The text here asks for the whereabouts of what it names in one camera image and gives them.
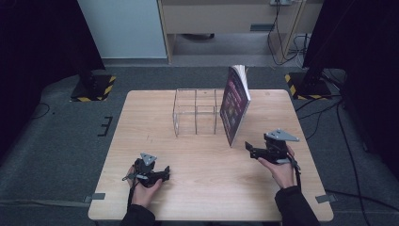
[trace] metal bracket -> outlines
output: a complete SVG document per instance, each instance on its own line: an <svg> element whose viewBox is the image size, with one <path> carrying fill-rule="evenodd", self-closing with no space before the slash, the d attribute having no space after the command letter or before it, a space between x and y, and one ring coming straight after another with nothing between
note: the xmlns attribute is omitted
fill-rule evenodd
<svg viewBox="0 0 399 226"><path fill-rule="evenodd" d="M156 160L156 156L152 156L150 154L147 153L141 153L141 158L144 161L144 164L148 167L152 162L154 162Z"/></svg>
<svg viewBox="0 0 399 226"><path fill-rule="evenodd" d="M267 137L273 138L275 140L289 140L289 141L299 141L298 137L294 137L283 130L277 129L275 131L265 134Z"/></svg>
<svg viewBox="0 0 399 226"><path fill-rule="evenodd" d="M143 175L140 175L140 174L136 175L136 178L143 179L143 180L148 180L149 179L148 176L143 176Z"/></svg>

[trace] white wall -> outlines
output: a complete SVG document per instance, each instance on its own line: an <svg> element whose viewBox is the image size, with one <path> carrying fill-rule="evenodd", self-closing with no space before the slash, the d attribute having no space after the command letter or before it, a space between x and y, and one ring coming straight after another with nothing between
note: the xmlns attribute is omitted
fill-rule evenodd
<svg viewBox="0 0 399 226"><path fill-rule="evenodd" d="M167 58L156 0L78 0L102 58Z"/></svg>

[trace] right hand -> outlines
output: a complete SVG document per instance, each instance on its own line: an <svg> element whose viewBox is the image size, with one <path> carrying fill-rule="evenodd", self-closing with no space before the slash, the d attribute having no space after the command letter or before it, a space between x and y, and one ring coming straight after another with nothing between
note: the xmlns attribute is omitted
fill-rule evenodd
<svg viewBox="0 0 399 226"><path fill-rule="evenodd" d="M287 145L287 148L288 154L290 156L294 156L294 151L291 149L291 147ZM275 165L261 157L258 158L258 161L271 171L273 178L280 188L287 188L295 185L294 168L291 163Z"/></svg>
<svg viewBox="0 0 399 226"><path fill-rule="evenodd" d="M132 173L133 171L134 171L134 166L129 168L126 176ZM162 179L158 179L156 183L151 187L145 187L137 179L135 181L133 181L132 179L128 179L127 182L129 183L130 188L132 188L132 186L135 187L131 204L141 205L145 208L149 207L152 201L152 197L162 186Z"/></svg>

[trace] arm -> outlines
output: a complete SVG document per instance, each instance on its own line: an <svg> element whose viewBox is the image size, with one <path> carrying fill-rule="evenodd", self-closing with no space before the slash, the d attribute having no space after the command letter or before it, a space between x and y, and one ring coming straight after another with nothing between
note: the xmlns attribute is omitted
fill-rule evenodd
<svg viewBox="0 0 399 226"><path fill-rule="evenodd" d="M275 200L281 212L283 226L320 225L298 186L280 190Z"/></svg>
<svg viewBox="0 0 399 226"><path fill-rule="evenodd" d="M152 197L161 187L162 179L156 181L152 187L145 187L139 181L134 184L132 180L127 180L130 186L127 212L120 223L121 226L151 226L155 222L155 215L148 210Z"/></svg>
<svg viewBox="0 0 399 226"><path fill-rule="evenodd" d="M155 215L142 205L131 204L127 209L120 226L151 226L155 222Z"/></svg>
<svg viewBox="0 0 399 226"><path fill-rule="evenodd" d="M289 147L289 155L294 151ZM281 212L283 226L320 225L316 215L298 186L294 184L294 169L291 164L274 165L263 158L258 161L272 172L281 190L276 194L276 204Z"/></svg>

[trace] book cover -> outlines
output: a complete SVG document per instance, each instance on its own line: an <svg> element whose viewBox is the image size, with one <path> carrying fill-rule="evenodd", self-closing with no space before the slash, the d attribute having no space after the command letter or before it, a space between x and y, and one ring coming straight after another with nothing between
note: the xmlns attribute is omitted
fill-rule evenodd
<svg viewBox="0 0 399 226"><path fill-rule="evenodd" d="M232 146L250 103L247 72L244 65L229 67L229 75L220 106L220 117L227 140Z"/></svg>

